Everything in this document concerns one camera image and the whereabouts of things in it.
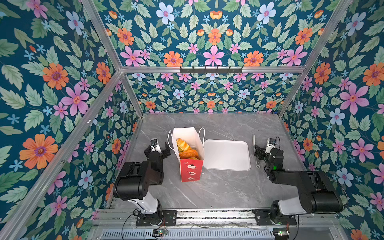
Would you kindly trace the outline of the metal tongs white tips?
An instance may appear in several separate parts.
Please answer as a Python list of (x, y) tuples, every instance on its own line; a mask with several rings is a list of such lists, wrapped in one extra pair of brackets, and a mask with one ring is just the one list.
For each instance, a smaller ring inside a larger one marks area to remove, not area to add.
[(261, 168), (260, 160), (259, 160), (260, 148), (256, 144), (256, 136), (255, 135), (253, 135), (253, 137), (252, 137), (252, 142), (253, 142), (254, 157), (255, 157), (255, 161), (256, 161), (256, 168), (260, 169)]

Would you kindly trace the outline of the long twisted fake bread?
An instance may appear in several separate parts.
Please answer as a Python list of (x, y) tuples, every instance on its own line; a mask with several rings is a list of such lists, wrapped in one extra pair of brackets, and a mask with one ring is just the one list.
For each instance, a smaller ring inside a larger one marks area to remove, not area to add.
[(182, 139), (177, 139), (177, 147), (180, 153), (191, 149), (190, 145)]

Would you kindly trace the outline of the brown croissant fake bread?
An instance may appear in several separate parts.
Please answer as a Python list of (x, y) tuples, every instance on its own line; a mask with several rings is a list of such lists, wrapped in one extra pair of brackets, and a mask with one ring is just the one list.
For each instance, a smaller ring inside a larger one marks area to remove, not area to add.
[(179, 153), (179, 157), (181, 160), (183, 159), (192, 159), (192, 158), (199, 158), (199, 154), (196, 150), (190, 149)]

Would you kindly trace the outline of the white red paper bag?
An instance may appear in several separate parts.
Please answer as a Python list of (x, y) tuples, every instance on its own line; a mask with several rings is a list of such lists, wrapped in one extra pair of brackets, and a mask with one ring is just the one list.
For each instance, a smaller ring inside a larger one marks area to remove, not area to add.
[[(205, 159), (205, 133), (206, 131), (204, 128), (200, 128), (197, 131), (194, 127), (173, 128), (173, 130), (168, 133), (167, 143), (179, 161), (181, 182), (183, 183), (199, 181), (201, 178)], [(177, 139), (186, 141), (191, 149), (198, 152), (199, 158), (181, 160), (179, 157), (180, 152), (177, 147)]]

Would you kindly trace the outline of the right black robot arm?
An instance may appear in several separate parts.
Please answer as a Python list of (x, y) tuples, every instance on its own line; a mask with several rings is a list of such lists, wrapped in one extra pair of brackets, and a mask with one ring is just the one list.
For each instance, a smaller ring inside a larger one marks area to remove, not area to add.
[(295, 215), (332, 215), (344, 210), (343, 201), (325, 173), (319, 171), (288, 171), (284, 169), (284, 151), (273, 145), (270, 148), (254, 146), (257, 162), (264, 161), (267, 178), (274, 184), (296, 187), (298, 196), (273, 201), (267, 219), (279, 225), (296, 222)]

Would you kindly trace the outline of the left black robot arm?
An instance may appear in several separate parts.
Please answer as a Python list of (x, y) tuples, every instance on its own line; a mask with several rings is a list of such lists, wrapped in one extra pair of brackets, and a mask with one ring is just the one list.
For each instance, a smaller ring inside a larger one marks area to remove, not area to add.
[(164, 214), (159, 200), (149, 192), (149, 186), (160, 186), (164, 181), (164, 159), (171, 155), (170, 146), (161, 149), (157, 140), (145, 149), (147, 159), (141, 163), (123, 164), (113, 186), (113, 196), (128, 201), (137, 208), (137, 226), (159, 226)]

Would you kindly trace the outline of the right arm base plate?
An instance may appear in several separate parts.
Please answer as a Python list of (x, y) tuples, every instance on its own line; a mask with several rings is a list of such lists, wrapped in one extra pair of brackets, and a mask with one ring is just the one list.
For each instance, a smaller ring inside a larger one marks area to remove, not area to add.
[(270, 211), (266, 209), (258, 209), (258, 210), (255, 209), (255, 210), (252, 210), (252, 213), (255, 214), (255, 219), (258, 226), (269, 226), (269, 225), (296, 226), (297, 225), (297, 220), (293, 215), (274, 216), (274, 215), (271, 215)]

